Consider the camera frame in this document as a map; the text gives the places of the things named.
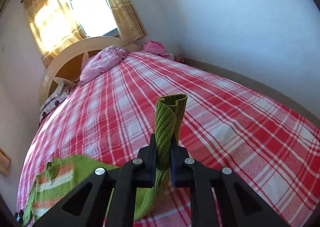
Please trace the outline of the green knitted sweater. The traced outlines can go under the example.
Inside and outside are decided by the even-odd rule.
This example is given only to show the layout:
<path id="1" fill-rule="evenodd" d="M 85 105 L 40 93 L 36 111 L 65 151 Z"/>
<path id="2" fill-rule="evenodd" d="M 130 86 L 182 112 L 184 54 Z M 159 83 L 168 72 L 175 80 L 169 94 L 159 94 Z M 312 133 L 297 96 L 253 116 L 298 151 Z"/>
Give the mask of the green knitted sweater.
<path id="1" fill-rule="evenodd" d="M 183 121 L 186 94 L 174 94 L 158 98 L 155 115 L 156 180 L 150 189 L 138 188 L 134 219 L 143 218 L 163 194 L 169 181 L 169 153 L 172 137 L 178 137 Z M 54 157 L 45 170 L 35 177 L 25 206 L 22 225 L 37 221 L 67 193 L 83 181 L 96 168 L 114 169 L 89 157 L 74 154 L 63 159 Z"/>

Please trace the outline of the red white plaid bedsheet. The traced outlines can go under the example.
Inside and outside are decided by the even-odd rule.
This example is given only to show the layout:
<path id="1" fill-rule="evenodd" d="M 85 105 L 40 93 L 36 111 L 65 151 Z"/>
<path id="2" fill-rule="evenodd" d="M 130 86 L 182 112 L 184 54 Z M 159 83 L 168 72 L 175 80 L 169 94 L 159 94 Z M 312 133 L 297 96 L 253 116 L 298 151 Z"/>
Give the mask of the red white plaid bedsheet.
<path id="1" fill-rule="evenodd" d="M 180 145 L 211 168 L 240 175 L 290 226 L 319 204 L 319 129 L 276 101 L 228 79 L 143 52 L 73 89 L 40 124 L 25 157 L 17 207 L 32 225 L 28 196 L 54 158 L 74 154 L 121 166 L 146 146 L 157 99 L 188 99 Z"/>

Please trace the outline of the grey patterned pillow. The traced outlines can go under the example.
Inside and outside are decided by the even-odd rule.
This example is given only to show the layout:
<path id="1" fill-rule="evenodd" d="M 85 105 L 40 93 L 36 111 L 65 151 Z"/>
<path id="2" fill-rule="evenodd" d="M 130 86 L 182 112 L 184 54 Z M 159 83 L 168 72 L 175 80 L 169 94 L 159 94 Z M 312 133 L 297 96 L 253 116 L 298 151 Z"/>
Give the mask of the grey patterned pillow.
<path id="1" fill-rule="evenodd" d="M 66 82 L 59 84 L 54 92 L 45 100 L 40 107 L 40 122 L 42 122 L 56 107 L 58 107 L 68 96 L 70 85 Z"/>

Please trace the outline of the pink pillow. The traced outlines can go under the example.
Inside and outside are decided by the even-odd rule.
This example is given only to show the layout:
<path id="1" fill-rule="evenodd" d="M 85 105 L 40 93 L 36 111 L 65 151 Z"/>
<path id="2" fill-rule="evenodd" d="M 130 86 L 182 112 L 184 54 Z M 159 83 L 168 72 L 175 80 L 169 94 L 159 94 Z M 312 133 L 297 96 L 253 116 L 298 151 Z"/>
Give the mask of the pink pillow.
<path id="1" fill-rule="evenodd" d="M 80 85 L 86 85 L 93 79 L 114 68 L 122 62 L 128 54 L 129 51 L 112 45 L 102 49 L 88 60 L 82 61 Z"/>

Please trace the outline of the cream wooden headboard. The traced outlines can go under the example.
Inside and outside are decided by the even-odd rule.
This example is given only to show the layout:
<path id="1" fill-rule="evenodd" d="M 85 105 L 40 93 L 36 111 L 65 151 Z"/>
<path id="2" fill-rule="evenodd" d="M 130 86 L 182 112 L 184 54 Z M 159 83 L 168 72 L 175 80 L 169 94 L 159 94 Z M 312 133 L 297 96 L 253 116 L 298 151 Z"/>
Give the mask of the cream wooden headboard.
<path id="1" fill-rule="evenodd" d="M 67 79 L 73 84 L 78 83 L 82 61 L 111 45 L 127 51 L 140 51 L 142 49 L 133 43 L 122 45 L 119 38 L 109 36 L 87 38 L 68 46 L 49 64 L 40 85 L 39 103 L 43 104 L 54 91 L 55 83 L 53 80 L 55 78 Z"/>

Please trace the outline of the pink cloth beside bed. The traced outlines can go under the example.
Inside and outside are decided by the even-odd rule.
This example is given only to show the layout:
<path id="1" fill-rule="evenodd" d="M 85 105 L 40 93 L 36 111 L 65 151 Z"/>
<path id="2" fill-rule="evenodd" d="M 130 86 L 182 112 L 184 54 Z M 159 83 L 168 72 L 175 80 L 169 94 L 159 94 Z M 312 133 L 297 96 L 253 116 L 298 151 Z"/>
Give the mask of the pink cloth beside bed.
<path id="1" fill-rule="evenodd" d="M 165 46 L 160 42 L 150 40 L 145 42 L 142 48 L 144 52 L 148 52 L 153 55 L 160 56 L 172 61 L 175 60 L 174 55 L 172 53 L 168 53 Z"/>

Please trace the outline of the yellow curtain right of headboard window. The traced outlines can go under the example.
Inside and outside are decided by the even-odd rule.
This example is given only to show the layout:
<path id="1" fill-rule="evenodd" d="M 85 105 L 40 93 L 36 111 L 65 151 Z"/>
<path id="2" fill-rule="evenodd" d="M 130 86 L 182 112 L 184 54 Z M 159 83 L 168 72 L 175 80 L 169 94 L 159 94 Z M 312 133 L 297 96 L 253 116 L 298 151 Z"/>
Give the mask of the yellow curtain right of headboard window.
<path id="1" fill-rule="evenodd" d="M 107 0 L 115 19 L 121 43 L 130 44 L 148 34 L 130 0 Z"/>

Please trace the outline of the yellow curtain of headboard window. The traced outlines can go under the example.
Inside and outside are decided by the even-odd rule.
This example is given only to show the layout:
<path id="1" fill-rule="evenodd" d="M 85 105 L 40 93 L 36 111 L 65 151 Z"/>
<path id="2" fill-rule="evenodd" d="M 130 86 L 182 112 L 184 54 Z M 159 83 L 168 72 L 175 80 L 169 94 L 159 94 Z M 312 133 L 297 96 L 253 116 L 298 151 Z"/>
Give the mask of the yellow curtain of headboard window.
<path id="1" fill-rule="evenodd" d="M 45 68 L 62 50 L 86 38 L 66 0 L 23 0 L 23 4 Z"/>
<path id="2" fill-rule="evenodd" d="M 115 19 L 121 43 L 130 44 L 148 34 L 130 0 L 107 0 Z"/>

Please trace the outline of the yellow curtain left of headboard window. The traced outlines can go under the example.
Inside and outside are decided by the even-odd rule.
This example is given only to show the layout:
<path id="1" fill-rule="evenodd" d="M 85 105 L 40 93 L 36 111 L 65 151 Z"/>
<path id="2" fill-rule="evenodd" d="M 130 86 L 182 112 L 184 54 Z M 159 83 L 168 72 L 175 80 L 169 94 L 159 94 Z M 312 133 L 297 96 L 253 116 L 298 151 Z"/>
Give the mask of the yellow curtain left of headboard window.
<path id="1" fill-rule="evenodd" d="M 45 68 L 62 50 L 86 38 L 66 0 L 23 0 L 23 4 Z"/>

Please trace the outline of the headboard window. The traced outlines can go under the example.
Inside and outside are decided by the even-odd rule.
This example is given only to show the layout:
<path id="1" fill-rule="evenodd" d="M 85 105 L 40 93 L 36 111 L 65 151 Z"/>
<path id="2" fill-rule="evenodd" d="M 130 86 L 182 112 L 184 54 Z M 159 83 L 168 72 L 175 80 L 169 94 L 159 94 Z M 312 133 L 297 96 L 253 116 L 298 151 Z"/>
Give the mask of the headboard window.
<path id="1" fill-rule="evenodd" d="M 67 3 L 86 37 L 118 35 L 108 0 L 67 0 Z"/>

